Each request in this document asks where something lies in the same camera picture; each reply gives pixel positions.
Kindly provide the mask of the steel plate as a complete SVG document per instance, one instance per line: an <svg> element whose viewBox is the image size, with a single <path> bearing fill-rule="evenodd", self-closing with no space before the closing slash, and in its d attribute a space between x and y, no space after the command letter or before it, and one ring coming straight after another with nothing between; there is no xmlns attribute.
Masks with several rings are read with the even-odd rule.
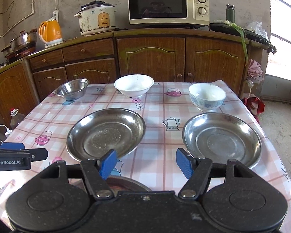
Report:
<svg viewBox="0 0 291 233"><path fill-rule="evenodd" d="M204 113L189 119L182 140L193 157L214 163L235 159L254 168L261 158L262 142L258 133L238 117L223 113Z"/></svg>
<svg viewBox="0 0 291 233"><path fill-rule="evenodd" d="M146 132L144 119L124 108L98 110L79 120L69 130L66 149L77 161L98 159L113 149L121 158L133 152Z"/></svg>

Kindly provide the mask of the blue floral white bowl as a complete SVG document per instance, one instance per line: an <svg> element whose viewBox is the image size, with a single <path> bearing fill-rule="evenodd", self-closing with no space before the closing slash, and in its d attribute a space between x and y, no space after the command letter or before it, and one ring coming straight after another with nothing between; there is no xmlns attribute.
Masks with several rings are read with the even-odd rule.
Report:
<svg viewBox="0 0 291 233"><path fill-rule="evenodd" d="M212 111L219 108L225 98L225 91L212 83L196 83L189 87L192 103L201 111Z"/></svg>

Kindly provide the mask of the small steel bowl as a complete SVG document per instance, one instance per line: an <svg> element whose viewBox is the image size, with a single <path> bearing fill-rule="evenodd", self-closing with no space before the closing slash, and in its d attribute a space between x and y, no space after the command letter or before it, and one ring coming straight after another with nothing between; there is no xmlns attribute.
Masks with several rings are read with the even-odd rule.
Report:
<svg viewBox="0 0 291 233"><path fill-rule="evenodd" d="M73 101L83 97L86 93L89 81L85 78L74 79L59 86L54 94L63 97L66 101Z"/></svg>

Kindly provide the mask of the large white bowl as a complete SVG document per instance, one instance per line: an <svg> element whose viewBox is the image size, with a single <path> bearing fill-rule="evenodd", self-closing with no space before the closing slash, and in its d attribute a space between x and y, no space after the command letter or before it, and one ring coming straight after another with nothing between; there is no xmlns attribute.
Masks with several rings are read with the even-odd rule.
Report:
<svg viewBox="0 0 291 233"><path fill-rule="evenodd" d="M123 95L138 98L146 94L154 85L154 79L148 75L132 74L120 77L114 87Z"/></svg>

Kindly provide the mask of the brown dish near edge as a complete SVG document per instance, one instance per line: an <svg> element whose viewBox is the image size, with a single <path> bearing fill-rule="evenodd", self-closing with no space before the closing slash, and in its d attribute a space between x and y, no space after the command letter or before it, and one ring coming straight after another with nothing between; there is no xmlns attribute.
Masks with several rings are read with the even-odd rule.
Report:
<svg viewBox="0 0 291 233"><path fill-rule="evenodd" d="M122 176L110 176L106 180L106 183L109 185L109 187L114 191L152 191L150 188L145 186L144 184Z"/></svg>

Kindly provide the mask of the oil bottle red cap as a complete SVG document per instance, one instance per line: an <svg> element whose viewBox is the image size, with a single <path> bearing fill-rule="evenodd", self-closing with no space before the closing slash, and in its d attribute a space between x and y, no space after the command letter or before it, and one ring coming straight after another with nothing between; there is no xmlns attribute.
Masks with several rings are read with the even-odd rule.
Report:
<svg viewBox="0 0 291 233"><path fill-rule="evenodd" d="M25 118L25 115L20 113L19 110L15 108L11 108L10 116L11 116L10 122L11 129L15 129Z"/></svg>

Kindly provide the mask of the brown wooden sideboard cabinet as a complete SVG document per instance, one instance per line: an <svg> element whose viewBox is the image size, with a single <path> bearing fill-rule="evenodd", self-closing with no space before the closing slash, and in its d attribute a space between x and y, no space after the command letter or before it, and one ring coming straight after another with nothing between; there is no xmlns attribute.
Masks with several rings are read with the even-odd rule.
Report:
<svg viewBox="0 0 291 233"><path fill-rule="evenodd" d="M28 114L58 86L77 78L93 84L129 74L146 74L156 82L222 80L241 96L248 60L260 62L267 48L239 36L175 28L79 37L0 69L0 124L10 124L11 108Z"/></svg>

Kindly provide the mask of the pink cloth hanging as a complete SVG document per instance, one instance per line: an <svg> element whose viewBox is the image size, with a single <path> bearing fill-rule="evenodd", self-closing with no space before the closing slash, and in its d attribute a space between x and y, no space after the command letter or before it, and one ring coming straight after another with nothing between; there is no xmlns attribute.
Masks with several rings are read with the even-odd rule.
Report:
<svg viewBox="0 0 291 233"><path fill-rule="evenodd" d="M263 78L263 70L261 69L261 64L253 59L249 59L247 77L252 79Z"/></svg>

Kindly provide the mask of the steel pot with lid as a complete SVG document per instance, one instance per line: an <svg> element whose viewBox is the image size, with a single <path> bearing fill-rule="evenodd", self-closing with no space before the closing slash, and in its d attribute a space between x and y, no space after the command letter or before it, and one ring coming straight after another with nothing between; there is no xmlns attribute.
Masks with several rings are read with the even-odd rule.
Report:
<svg viewBox="0 0 291 233"><path fill-rule="evenodd" d="M24 48L36 46L37 43L37 28L28 32L22 30L20 35L10 41L13 52L18 52Z"/></svg>

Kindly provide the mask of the orange electric kettle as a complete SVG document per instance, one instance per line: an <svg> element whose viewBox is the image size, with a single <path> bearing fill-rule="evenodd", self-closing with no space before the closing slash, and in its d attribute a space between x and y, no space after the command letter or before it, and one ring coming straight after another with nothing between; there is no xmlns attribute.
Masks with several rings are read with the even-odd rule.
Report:
<svg viewBox="0 0 291 233"><path fill-rule="evenodd" d="M63 43L61 27L55 18L50 18L42 22L39 26L38 33L45 48Z"/></svg>

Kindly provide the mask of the green onion stalk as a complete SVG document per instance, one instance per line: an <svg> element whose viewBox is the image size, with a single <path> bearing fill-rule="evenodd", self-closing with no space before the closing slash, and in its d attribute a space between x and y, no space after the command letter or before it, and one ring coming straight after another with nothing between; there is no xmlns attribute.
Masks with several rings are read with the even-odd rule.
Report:
<svg viewBox="0 0 291 233"><path fill-rule="evenodd" d="M243 52L244 52L244 55L245 55L245 66L247 66L247 63L248 63L248 50L247 50L247 43L246 43L246 39L247 39L247 34L246 32L244 31L244 29L240 26L238 26L236 23L231 23L227 20L216 20L214 23L220 23L220 24L225 24L229 27L232 27L234 30L236 30L239 34L240 34L240 37L241 37L241 43L242 43L242 47L243 47Z"/></svg>

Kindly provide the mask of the black induction cooktop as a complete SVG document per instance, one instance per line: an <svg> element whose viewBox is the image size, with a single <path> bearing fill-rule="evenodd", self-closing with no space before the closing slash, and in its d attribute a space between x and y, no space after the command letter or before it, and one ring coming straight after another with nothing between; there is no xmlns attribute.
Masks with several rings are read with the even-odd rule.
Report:
<svg viewBox="0 0 291 233"><path fill-rule="evenodd" d="M240 36L252 41L256 41L260 44L266 45L268 53L275 54L277 52L276 47L272 45L271 42L266 37L262 36L261 34L256 34L252 30L247 30L234 23L230 23L229 21L210 23L209 28L212 31Z"/></svg>

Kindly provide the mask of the white power strip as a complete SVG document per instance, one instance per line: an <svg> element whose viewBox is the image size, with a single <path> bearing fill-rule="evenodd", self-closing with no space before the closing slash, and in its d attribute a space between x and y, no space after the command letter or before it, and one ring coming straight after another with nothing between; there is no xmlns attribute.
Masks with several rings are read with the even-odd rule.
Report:
<svg viewBox="0 0 291 233"><path fill-rule="evenodd" d="M59 21L59 11L54 10L52 13L52 17L55 18L57 21Z"/></svg>

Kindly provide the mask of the white plastic bag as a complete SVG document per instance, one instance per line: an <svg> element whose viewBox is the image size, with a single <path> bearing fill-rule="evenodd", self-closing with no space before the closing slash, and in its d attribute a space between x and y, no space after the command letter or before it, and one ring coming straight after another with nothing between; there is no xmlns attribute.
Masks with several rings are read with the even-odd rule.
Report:
<svg viewBox="0 0 291 233"><path fill-rule="evenodd" d="M247 30L253 31L262 38L269 40L267 31L262 27L262 22L252 22L246 27Z"/></svg>

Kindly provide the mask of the green thermos bottle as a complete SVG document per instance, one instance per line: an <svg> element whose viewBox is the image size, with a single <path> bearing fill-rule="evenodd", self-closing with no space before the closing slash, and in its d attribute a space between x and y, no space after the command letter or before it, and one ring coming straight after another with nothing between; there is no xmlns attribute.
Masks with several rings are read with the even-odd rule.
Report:
<svg viewBox="0 0 291 233"><path fill-rule="evenodd" d="M229 21L231 23L235 23L236 11L235 11L234 5L232 5L232 4L226 5L225 15L226 15L227 21Z"/></svg>

